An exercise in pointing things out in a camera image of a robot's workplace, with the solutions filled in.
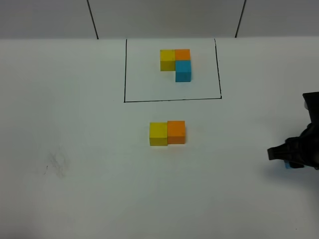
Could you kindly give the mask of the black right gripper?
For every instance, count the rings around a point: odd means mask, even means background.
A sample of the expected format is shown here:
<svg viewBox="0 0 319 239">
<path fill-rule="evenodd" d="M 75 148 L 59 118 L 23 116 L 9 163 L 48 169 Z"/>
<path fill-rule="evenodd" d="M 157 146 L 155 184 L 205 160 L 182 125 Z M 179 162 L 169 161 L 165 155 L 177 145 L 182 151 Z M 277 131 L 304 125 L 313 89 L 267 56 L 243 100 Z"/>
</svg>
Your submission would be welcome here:
<svg viewBox="0 0 319 239">
<path fill-rule="evenodd" d="M 291 147 L 289 141 L 301 143 L 302 158 L 297 162 L 290 162 L 290 166 L 294 169 L 312 167 L 319 169 L 319 93 L 311 92 L 303 94 L 304 106 L 308 110 L 311 123 L 298 137 L 291 137 L 286 143 L 267 149 L 269 160 L 289 161 L 291 159 Z"/>
</svg>

